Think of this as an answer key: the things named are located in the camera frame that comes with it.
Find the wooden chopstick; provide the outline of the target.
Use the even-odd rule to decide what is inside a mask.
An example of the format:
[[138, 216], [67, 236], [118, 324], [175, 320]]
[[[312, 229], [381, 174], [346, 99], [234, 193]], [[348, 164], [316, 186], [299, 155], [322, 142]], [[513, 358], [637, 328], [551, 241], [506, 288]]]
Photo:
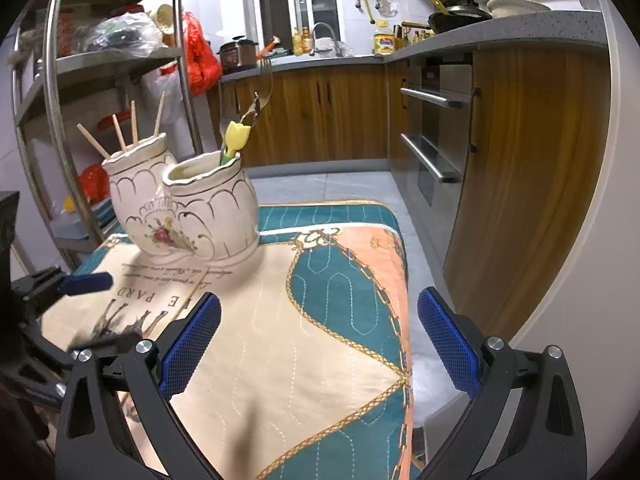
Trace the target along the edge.
[[138, 123], [137, 123], [137, 107], [136, 101], [130, 102], [130, 124], [131, 124], [131, 141], [132, 146], [136, 148], [139, 143]]
[[118, 143], [119, 143], [120, 150], [123, 153], [126, 153], [126, 151], [128, 150], [127, 144], [126, 144], [126, 141], [124, 139], [124, 135], [122, 134], [122, 128], [120, 128], [119, 120], [118, 120], [116, 114], [112, 114], [112, 122], [113, 122], [113, 126], [114, 126], [114, 129], [115, 129], [115, 132], [116, 132], [116, 136], [117, 136], [117, 140], [118, 140]]
[[91, 144], [91, 146], [98, 151], [98, 153], [104, 159], [111, 159], [111, 154], [101, 145], [98, 140], [89, 132], [89, 130], [80, 122], [76, 125], [76, 128], [84, 136], [84, 138]]
[[165, 96], [166, 96], [166, 92], [163, 91], [162, 94], [160, 95], [160, 100], [158, 101], [156, 116], [154, 120], [154, 129], [153, 129], [154, 138], [157, 138], [160, 135], [160, 122], [162, 121], [162, 116], [163, 116]]

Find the yellow green plastic spoon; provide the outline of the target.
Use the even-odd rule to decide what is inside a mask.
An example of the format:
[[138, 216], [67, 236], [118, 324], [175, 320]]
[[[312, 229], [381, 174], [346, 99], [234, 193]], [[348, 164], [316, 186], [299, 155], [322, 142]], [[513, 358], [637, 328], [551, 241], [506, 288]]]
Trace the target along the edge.
[[244, 148], [250, 136], [251, 128], [251, 126], [244, 125], [242, 122], [229, 122], [224, 133], [224, 149], [220, 153], [220, 166], [230, 162], [235, 158], [235, 154]]

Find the silver metal fork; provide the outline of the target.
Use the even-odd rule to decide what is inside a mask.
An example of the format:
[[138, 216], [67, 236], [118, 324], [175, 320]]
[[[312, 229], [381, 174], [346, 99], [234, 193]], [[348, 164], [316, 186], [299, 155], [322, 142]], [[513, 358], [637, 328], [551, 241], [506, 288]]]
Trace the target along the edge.
[[260, 75], [257, 90], [259, 110], [263, 110], [271, 98], [273, 86], [273, 73], [270, 58], [263, 58], [260, 61]]

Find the wooden kitchen cabinet counter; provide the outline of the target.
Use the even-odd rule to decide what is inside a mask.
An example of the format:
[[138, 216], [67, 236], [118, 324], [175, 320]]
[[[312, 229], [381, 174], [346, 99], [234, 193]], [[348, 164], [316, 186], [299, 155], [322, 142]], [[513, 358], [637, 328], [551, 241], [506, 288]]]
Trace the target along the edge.
[[600, 12], [493, 18], [389, 56], [279, 62], [244, 158], [260, 174], [389, 169], [454, 307], [512, 337], [585, 221], [610, 99]]

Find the kitchen sink faucet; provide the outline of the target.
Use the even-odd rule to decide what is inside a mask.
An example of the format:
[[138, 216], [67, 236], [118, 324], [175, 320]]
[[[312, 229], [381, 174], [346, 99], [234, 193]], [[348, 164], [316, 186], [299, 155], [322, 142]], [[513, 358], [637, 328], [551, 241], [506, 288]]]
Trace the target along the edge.
[[319, 55], [322, 58], [344, 58], [344, 51], [340, 40], [337, 39], [334, 29], [325, 22], [314, 24], [311, 29], [311, 56]]

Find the white ceramic double utensil holder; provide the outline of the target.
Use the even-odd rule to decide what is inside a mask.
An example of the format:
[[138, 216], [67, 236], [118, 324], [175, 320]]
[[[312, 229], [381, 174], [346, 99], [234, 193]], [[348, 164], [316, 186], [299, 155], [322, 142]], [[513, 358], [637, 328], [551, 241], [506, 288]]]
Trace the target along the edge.
[[154, 263], [191, 257], [235, 266], [259, 240], [259, 207], [239, 153], [176, 162], [166, 134], [150, 136], [102, 162], [119, 225]]

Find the white red plastic bag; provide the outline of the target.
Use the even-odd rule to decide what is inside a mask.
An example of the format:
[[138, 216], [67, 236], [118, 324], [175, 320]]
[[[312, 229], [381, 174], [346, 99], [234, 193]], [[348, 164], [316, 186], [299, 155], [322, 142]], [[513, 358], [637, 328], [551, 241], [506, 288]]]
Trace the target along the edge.
[[142, 78], [141, 97], [150, 124], [144, 132], [154, 131], [160, 99], [164, 99], [158, 132], [167, 134], [167, 146], [175, 159], [183, 160], [193, 155], [194, 148], [186, 120], [177, 63], [169, 63], [145, 74]]

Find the patterned teal cream table mat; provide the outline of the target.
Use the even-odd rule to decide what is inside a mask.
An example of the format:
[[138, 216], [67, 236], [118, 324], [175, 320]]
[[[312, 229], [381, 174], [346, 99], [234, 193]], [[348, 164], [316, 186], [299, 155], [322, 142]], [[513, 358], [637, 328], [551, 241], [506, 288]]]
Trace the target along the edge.
[[221, 322], [171, 407], [226, 479], [407, 479], [413, 402], [406, 256], [370, 200], [270, 205], [243, 262], [153, 264], [126, 235], [81, 267], [110, 272], [96, 298], [61, 299], [57, 346], [122, 332], [154, 339], [206, 292]]

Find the metal storage shelf rack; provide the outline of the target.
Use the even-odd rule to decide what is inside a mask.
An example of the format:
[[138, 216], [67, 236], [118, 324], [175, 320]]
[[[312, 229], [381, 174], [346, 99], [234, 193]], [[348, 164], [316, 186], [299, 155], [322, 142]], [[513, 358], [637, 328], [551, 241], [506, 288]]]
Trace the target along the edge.
[[[18, 152], [30, 192], [47, 228], [53, 224], [53, 214], [50, 211], [52, 196], [46, 189], [50, 176], [44, 170], [42, 160], [30, 148], [32, 136], [27, 131], [39, 119], [46, 121], [44, 138], [51, 145], [50, 159], [63, 183], [63, 190], [73, 200], [78, 200], [80, 187], [72, 180], [78, 176], [81, 168], [75, 157], [82, 136], [76, 128], [67, 128], [65, 125], [75, 116], [70, 109], [95, 96], [106, 96], [117, 105], [125, 104], [131, 89], [142, 87], [141, 81], [145, 75], [157, 70], [162, 64], [174, 62], [177, 65], [178, 95], [182, 99], [180, 108], [186, 116], [184, 138], [193, 153], [200, 154], [203, 151], [193, 94], [188, 88], [184, 41], [179, 40], [173, 47], [156, 49], [146, 58], [137, 58], [131, 53], [114, 49], [65, 55], [56, 43], [58, 33], [63, 29], [63, 13], [72, 6], [85, 6], [91, 16], [103, 18], [108, 12], [141, 1], [28, 0], [25, 9], [18, 16], [17, 23], [20, 25], [33, 22], [38, 16], [43, 18], [43, 37], [38, 42], [42, 66], [29, 89], [22, 86], [22, 66], [12, 68], [11, 98]], [[181, 6], [183, 0], [172, 2]]]

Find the stainless steel built-in oven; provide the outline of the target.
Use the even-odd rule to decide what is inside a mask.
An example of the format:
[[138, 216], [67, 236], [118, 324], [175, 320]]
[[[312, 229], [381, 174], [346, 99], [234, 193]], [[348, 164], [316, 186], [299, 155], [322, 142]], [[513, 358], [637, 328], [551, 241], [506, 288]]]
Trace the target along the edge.
[[414, 159], [424, 200], [457, 206], [468, 159], [474, 92], [469, 52], [421, 56], [409, 61], [401, 97], [409, 125], [402, 146]]

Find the dark red cooking pot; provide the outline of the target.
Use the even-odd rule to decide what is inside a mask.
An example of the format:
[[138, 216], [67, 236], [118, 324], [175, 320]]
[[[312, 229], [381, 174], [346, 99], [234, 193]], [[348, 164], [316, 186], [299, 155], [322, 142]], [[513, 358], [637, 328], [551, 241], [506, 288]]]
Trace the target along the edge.
[[220, 47], [218, 56], [224, 74], [242, 72], [257, 66], [258, 43], [244, 36], [235, 36]]

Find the yellow oil bottle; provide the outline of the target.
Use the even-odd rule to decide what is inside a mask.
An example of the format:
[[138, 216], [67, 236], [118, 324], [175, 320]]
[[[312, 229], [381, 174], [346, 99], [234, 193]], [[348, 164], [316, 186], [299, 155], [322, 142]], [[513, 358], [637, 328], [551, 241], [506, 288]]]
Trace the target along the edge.
[[395, 50], [395, 35], [390, 24], [385, 20], [376, 20], [373, 34], [373, 53], [375, 55], [390, 55]]

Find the black wok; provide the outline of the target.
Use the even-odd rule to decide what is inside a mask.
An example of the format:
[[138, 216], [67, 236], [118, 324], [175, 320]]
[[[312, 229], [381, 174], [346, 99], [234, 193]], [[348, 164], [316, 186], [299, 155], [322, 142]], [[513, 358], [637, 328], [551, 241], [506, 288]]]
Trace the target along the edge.
[[462, 4], [461, 6], [445, 6], [445, 12], [438, 10], [432, 13], [428, 17], [426, 24], [403, 21], [401, 26], [418, 29], [430, 28], [435, 34], [443, 34], [444, 32], [451, 32], [460, 27], [489, 21], [491, 19], [492, 15], [479, 6]]

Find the white ceramic casserole pot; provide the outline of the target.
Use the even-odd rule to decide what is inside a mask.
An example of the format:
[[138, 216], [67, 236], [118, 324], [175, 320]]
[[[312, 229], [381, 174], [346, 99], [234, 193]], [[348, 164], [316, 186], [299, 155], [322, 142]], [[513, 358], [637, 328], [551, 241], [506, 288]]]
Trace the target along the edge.
[[550, 11], [548, 6], [534, 0], [489, 0], [486, 6], [493, 18]]

